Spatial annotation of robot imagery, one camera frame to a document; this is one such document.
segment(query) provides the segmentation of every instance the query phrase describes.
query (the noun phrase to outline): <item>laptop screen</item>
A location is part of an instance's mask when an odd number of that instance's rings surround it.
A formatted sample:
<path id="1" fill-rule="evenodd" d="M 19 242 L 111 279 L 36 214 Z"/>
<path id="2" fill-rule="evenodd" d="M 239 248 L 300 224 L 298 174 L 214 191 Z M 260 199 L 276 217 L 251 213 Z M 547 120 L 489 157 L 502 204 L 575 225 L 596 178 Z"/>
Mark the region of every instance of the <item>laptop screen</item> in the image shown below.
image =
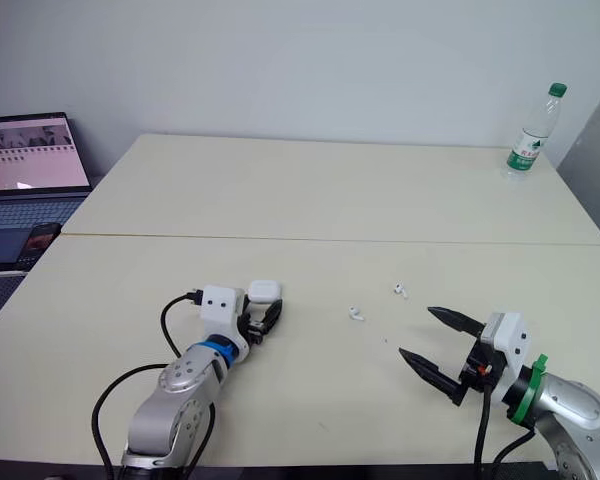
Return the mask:
<path id="1" fill-rule="evenodd" d="M 90 190 L 64 113 L 0 118 L 0 196 Z"/>

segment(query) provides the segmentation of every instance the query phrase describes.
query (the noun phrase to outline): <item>green label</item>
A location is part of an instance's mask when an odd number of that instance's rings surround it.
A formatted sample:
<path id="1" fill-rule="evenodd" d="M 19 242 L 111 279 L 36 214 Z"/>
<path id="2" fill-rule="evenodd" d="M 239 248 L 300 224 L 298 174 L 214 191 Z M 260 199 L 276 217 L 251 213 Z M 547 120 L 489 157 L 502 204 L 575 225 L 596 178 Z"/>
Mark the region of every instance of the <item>green label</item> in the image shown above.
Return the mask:
<path id="1" fill-rule="evenodd" d="M 523 157 L 516 152 L 511 152 L 507 159 L 507 165 L 516 170 L 529 170 L 533 165 L 535 158 Z"/>

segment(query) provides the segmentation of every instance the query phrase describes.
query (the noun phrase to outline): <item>blue ring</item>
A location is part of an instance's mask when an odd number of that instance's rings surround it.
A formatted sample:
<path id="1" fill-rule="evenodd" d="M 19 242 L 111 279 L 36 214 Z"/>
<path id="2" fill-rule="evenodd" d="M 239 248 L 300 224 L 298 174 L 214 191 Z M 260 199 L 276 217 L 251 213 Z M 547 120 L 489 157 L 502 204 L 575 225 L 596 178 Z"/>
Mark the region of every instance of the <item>blue ring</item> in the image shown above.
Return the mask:
<path id="1" fill-rule="evenodd" d="M 231 365 L 233 365 L 233 362 L 235 362 L 235 360 L 236 360 L 235 357 L 233 356 L 233 346 L 232 345 L 223 346 L 223 345 L 218 345 L 215 342 L 199 342 L 199 343 L 196 343 L 196 345 L 202 345 L 204 347 L 213 348 L 214 350 L 219 352 L 220 355 L 222 355 L 224 357 L 224 359 L 229 364 L 229 367 L 231 367 Z"/>

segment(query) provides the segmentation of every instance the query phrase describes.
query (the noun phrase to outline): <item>laptop keyboard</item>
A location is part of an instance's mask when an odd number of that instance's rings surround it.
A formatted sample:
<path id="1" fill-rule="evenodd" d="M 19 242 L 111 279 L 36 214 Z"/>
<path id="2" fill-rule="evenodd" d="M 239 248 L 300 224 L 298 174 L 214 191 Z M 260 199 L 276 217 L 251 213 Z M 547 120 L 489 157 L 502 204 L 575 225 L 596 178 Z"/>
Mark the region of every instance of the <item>laptop keyboard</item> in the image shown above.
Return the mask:
<path id="1" fill-rule="evenodd" d="M 40 223 L 65 223 L 80 206 L 75 202 L 0 204 L 0 228 L 31 228 Z"/>

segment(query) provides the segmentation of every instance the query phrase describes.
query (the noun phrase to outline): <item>green ring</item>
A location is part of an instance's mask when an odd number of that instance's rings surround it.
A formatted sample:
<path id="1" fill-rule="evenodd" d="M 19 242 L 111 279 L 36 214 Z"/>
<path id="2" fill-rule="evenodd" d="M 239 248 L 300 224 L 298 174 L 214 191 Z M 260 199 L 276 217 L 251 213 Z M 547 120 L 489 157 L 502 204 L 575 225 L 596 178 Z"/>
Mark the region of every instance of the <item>green ring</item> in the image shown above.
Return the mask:
<path id="1" fill-rule="evenodd" d="M 529 386 L 527 387 L 527 391 L 524 392 L 524 396 L 522 397 L 522 401 L 520 405 L 518 405 L 518 409 L 516 413 L 511 417 L 511 421 L 520 425 L 520 422 L 524 420 L 524 417 L 527 415 L 529 411 L 529 407 L 531 406 L 531 402 L 533 402 L 534 397 L 536 396 L 536 392 L 538 391 L 538 387 L 540 386 L 540 380 L 542 380 L 542 374 L 544 373 L 546 367 L 545 363 L 547 363 L 547 357 L 544 353 L 538 357 L 538 360 L 533 362 L 533 371 L 531 372 L 531 380 L 529 380 Z"/>

